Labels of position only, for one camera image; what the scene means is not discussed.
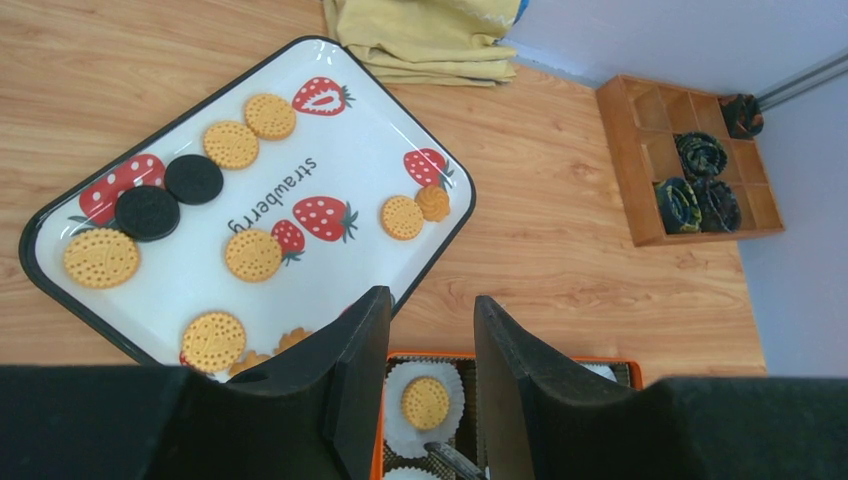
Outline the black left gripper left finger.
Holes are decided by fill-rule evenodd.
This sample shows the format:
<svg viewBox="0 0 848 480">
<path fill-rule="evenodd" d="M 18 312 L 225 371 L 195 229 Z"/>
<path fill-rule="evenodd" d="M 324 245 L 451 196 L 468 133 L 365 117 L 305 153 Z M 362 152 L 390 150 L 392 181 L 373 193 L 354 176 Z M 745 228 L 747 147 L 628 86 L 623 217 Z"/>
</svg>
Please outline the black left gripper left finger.
<svg viewBox="0 0 848 480">
<path fill-rule="evenodd" d="M 148 479 L 367 479 L 392 298 L 373 286 L 327 326 L 225 383 L 183 369 Z"/>
</svg>

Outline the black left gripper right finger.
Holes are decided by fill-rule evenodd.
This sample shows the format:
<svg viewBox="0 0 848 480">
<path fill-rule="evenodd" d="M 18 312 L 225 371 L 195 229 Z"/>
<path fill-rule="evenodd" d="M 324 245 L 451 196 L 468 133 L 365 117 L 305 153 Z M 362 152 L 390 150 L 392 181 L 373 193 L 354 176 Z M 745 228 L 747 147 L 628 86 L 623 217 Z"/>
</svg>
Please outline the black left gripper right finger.
<svg viewBox="0 0 848 480">
<path fill-rule="evenodd" d="M 634 389 L 581 366 L 477 297 L 480 422 L 494 479 L 660 479 L 662 384 Z"/>
</svg>

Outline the metal tongs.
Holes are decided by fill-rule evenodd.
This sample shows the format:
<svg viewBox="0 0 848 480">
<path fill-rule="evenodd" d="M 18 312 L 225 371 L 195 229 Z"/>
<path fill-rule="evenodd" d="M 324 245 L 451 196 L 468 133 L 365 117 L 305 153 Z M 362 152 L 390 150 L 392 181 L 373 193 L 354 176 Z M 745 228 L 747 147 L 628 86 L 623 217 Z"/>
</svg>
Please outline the metal tongs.
<svg viewBox="0 0 848 480">
<path fill-rule="evenodd" d="M 424 445 L 428 454 L 465 480 L 487 480 L 486 473 L 456 448 L 445 442 L 428 442 Z"/>
</svg>

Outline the round yellow cookie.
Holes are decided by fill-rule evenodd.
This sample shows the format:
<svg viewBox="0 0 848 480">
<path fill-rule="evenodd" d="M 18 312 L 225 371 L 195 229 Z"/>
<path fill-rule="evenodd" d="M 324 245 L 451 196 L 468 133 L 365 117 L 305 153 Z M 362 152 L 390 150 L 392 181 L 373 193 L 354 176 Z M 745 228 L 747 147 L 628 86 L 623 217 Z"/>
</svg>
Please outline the round yellow cookie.
<svg viewBox="0 0 848 480">
<path fill-rule="evenodd" d="M 448 416 L 450 395 L 436 378 L 418 377 L 404 389 L 401 396 L 401 413 L 417 430 L 433 430 Z"/>
<path fill-rule="evenodd" d="M 249 98 L 244 106 L 248 128 L 260 139 L 283 140 L 296 128 L 296 111 L 282 97 L 263 93 Z"/>
<path fill-rule="evenodd" d="M 63 266 L 70 278 L 94 289 L 126 282 L 140 264 L 140 251 L 134 240 L 110 228 L 96 228 L 74 237 L 63 255 Z"/>
<path fill-rule="evenodd" d="M 402 241 L 417 237 L 424 225 L 421 208 L 412 198 L 403 195 L 392 196 L 385 201 L 380 220 L 390 237 Z"/>
<path fill-rule="evenodd" d="M 248 229 L 235 234 L 226 244 L 224 259 L 229 271 L 246 282 L 270 279 L 282 265 L 283 253 L 268 232 Z"/>
<path fill-rule="evenodd" d="M 246 330 L 234 315 L 213 311 L 192 320 L 182 334 L 180 360 L 203 373 L 230 368 L 246 346 Z"/>
<path fill-rule="evenodd" d="M 203 134 L 206 156 L 218 167 L 240 170 L 251 166 L 259 155 L 259 139 L 244 124 L 222 121 L 210 126 Z"/>
</svg>

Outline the orange compartment cookie box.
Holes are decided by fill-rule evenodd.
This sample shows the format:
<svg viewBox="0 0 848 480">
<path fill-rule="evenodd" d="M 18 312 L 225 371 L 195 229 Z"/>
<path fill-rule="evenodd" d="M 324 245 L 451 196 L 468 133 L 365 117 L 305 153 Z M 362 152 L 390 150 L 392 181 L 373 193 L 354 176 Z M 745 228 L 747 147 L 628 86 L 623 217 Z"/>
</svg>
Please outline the orange compartment cookie box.
<svg viewBox="0 0 848 480">
<path fill-rule="evenodd" d="M 576 357 L 575 362 L 597 374 L 633 389 L 643 387 L 642 371 L 638 363 L 630 360 L 604 357 Z M 463 392 L 461 415 L 457 430 L 448 438 L 448 445 L 456 448 L 482 470 L 488 468 L 486 449 L 477 419 L 476 363 L 472 353 L 392 351 L 388 354 L 386 371 L 409 362 L 448 364 L 455 368 Z M 393 470 L 422 470 L 436 479 L 457 479 L 458 474 L 438 460 L 425 456 L 406 458 L 393 450 L 384 440 L 384 429 L 378 429 L 372 459 L 371 477 L 382 479 Z"/>
</svg>

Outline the white strawberry tray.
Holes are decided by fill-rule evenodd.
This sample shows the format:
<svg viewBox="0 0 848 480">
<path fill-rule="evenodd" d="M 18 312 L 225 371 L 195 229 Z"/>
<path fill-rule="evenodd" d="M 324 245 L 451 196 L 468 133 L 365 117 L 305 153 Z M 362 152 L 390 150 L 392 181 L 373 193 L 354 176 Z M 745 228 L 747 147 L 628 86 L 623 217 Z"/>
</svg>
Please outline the white strawberry tray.
<svg viewBox="0 0 848 480">
<path fill-rule="evenodd" d="M 242 121 L 254 95 L 296 102 L 316 90 L 321 114 L 297 102 L 286 139 L 261 141 L 249 167 L 223 172 L 221 193 L 182 205 L 167 237 L 138 243 L 141 264 L 125 283 L 84 287 L 63 266 L 74 237 L 115 226 L 116 196 L 127 187 L 164 187 L 165 167 L 202 154 L 213 124 Z M 424 219 L 412 240 L 390 237 L 380 212 L 392 196 L 415 201 L 443 188 L 450 214 Z M 399 310 L 470 218 L 476 202 L 467 169 L 346 48 L 300 37 L 195 105 L 39 210 L 19 241 L 34 285 L 143 365 L 178 365 L 186 326 L 209 311 L 234 315 L 247 349 L 269 354 L 284 333 L 317 331 L 375 285 Z M 246 282 L 226 266 L 237 233 L 259 229 L 282 249 L 268 280 Z"/>
</svg>

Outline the black sandwich cookie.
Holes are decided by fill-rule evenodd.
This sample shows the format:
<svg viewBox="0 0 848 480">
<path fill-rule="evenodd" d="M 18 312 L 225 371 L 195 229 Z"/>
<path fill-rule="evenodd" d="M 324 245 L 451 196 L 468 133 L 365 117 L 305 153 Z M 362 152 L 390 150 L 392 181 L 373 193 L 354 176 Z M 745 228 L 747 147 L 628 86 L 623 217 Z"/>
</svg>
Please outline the black sandwich cookie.
<svg viewBox="0 0 848 480">
<path fill-rule="evenodd" d="M 166 189 L 177 201 L 202 205 L 214 200 L 222 191 L 224 177 L 211 159 L 197 154 L 182 155 L 166 167 Z"/>
<path fill-rule="evenodd" d="M 160 240 L 177 228 L 180 221 L 179 204 L 165 189 L 137 186 L 117 199 L 115 221 L 123 233 L 135 240 Z"/>
</svg>

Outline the flower yellow cookie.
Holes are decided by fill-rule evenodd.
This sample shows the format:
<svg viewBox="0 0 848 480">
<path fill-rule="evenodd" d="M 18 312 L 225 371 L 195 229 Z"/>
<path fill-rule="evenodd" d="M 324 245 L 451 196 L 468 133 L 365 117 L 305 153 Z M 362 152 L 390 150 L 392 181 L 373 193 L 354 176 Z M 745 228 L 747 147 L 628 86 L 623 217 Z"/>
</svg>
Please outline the flower yellow cookie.
<svg viewBox="0 0 848 480">
<path fill-rule="evenodd" d="M 288 333 L 284 333 L 278 341 L 277 347 L 274 349 L 274 354 L 278 355 L 297 345 L 312 334 L 310 330 L 302 327 L 295 328 Z"/>
<path fill-rule="evenodd" d="M 265 361 L 269 360 L 270 358 L 271 358 L 270 355 L 260 354 L 260 353 L 257 353 L 256 351 L 249 350 L 242 360 L 236 361 L 230 367 L 229 375 L 231 377 L 234 377 L 234 376 L 236 376 L 236 375 L 238 375 L 238 374 L 240 374 L 240 373 L 242 373 L 242 372 L 244 372 L 248 369 L 251 369 L 251 368 L 253 368 L 257 365 L 260 365 L 261 363 L 264 363 Z"/>
</svg>

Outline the white paper cup front left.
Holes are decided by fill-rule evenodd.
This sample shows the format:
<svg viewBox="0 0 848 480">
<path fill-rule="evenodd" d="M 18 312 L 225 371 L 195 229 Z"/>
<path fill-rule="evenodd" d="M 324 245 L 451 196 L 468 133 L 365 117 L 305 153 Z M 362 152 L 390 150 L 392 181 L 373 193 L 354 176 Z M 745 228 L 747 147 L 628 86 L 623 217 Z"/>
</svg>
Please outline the white paper cup front left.
<svg viewBox="0 0 848 480">
<path fill-rule="evenodd" d="M 386 472 L 383 480 L 439 480 L 439 477 L 419 468 L 401 467 Z"/>
</svg>

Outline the white paper cup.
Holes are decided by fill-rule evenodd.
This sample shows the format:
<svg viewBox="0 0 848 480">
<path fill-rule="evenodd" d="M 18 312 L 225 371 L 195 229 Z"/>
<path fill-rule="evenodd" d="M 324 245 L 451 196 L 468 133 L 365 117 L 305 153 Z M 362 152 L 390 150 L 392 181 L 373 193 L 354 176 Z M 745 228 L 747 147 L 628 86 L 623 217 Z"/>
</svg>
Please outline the white paper cup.
<svg viewBox="0 0 848 480">
<path fill-rule="evenodd" d="M 401 362 L 385 379 L 384 442 L 403 458 L 425 457 L 426 444 L 446 442 L 455 435 L 464 407 L 464 387 L 455 366 Z"/>
<path fill-rule="evenodd" d="M 383 480 L 439 480 L 439 477 L 419 468 L 401 467 L 386 472 Z"/>
</svg>

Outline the white paper cup back left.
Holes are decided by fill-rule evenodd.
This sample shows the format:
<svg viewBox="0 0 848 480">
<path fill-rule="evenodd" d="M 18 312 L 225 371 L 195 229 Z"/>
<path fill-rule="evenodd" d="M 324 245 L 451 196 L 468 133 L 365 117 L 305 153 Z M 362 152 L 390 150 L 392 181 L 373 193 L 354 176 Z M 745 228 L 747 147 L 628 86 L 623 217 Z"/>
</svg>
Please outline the white paper cup back left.
<svg viewBox="0 0 848 480">
<path fill-rule="evenodd" d="M 446 442 L 455 435 L 464 407 L 464 387 L 455 366 L 401 362 L 385 379 L 384 442 L 403 458 L 425 457 L 426 444 Z"/>
</svg>

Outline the swirl yellow cookie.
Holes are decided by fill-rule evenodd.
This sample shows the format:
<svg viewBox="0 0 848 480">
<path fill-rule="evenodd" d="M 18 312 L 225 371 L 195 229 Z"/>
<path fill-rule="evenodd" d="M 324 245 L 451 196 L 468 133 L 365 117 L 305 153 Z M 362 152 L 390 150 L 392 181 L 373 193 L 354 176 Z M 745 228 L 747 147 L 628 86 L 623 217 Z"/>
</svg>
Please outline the swirl yellow cookie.
<svg viewBox="0 0 848 480">
<path fill-rule="evenodd" d="M 441 222 L 451 212 L 448 193 L 436 185 L 421 188 L 415 196 L 415 202 L 426 221 Z"/>
</svg>

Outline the wooden compartment organizer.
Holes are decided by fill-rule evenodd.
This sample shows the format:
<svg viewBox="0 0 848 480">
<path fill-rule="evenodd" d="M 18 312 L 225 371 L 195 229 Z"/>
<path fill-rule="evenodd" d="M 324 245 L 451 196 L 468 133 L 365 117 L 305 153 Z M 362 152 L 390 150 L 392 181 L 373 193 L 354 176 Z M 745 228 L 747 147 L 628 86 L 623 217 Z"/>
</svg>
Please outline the wooden compartment organizer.
<svg viewBox="0 0 848 480">
<path fill-rule="evenodd" d="M 618 75 L 596 99 L 634 245 L 784 231 L 754 139 L 764 116 L 753 95 Z"/>
</svg>

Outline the dark rolled item in corner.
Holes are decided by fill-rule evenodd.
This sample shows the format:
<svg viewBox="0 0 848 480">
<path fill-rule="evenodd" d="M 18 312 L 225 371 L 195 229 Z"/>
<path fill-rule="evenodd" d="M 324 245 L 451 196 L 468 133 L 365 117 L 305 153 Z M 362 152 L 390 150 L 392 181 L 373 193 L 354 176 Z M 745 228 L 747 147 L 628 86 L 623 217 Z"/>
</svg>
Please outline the dark rolled item in corner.
<svg viewBox="0 0 848 480">
<path fill-rule="evenodd" d="M 719 107 L 731 138 L 748 140 L 760 134 L 764 117 L 758 99 L 752 94 L 734 94 L 718 98 Z"/>
</svg>

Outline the folded yellow cloth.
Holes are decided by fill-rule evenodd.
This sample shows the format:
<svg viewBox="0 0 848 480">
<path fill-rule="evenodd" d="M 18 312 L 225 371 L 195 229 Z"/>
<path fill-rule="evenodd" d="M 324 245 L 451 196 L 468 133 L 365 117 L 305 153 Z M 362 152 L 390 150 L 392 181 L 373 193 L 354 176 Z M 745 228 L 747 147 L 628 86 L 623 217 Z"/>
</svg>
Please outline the folded yellow cloth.
<svg viewBox="0 0 848 480">
<path fill-rule="evenodd" d="M 529 3 L 324 1 L 327 33 L 385 84 L 497 86 L 516 76 L 501 40 Z"/>
</svg>

